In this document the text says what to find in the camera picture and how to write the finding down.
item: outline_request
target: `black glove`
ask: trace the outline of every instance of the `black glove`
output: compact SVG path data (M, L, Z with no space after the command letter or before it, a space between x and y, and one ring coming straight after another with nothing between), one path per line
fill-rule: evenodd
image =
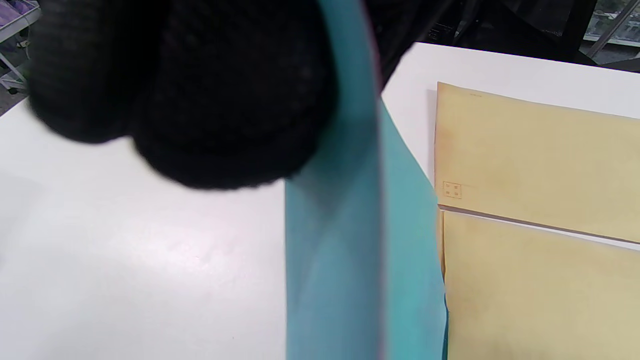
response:
M424 3L367 2L385 81L422 33ZM81 142L131 136L186 186L291 176L333 113L333 55L315 0L46 0L42 10L30 49L35 113Z

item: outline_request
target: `white table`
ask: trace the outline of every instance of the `white table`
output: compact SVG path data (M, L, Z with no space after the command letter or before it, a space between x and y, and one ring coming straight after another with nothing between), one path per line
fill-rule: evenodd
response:
M383 97L430 177L437 81L640 117L637 74L419 44ZM0 359L284 359L283 193L186 190L20 103L0 118Z

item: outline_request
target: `teal paper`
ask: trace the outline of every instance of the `teal paper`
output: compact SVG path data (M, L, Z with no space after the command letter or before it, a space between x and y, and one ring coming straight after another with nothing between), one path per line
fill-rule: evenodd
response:
M288 360L441 360L433 189L383 109L358 0L319 0L339 101L286 184Z
M385 359L441 360L447 310L436 245L438 201L386 109L382 115Z

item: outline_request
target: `yellow paper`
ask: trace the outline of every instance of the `yellow paper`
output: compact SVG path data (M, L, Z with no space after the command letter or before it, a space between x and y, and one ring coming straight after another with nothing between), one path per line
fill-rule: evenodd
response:
M436 216L436 241L437 241L437 250L438 250L438 258L440 259L440 269L442 271L442 275L444 275L446 265L444 263L444 211L438 210Z
M640 252L445 213L448 360L640 359Z
M435 155L442 205L640 242L640 120L440 84Z

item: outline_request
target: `metal rack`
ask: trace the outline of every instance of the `metal rack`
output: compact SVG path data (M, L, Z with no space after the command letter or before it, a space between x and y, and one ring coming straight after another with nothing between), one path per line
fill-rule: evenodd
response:
M40 18L41 11L38 2L27 2L32 4L34 8L0 28L0 43L16 35L23 29L28 28ZM4 88L11 94L15 94L18 89L26 88L26 79L23 75L23 64L18 66L12 64L1 51L0 61L10 69L8 73L0 76L0 85L4 86Z

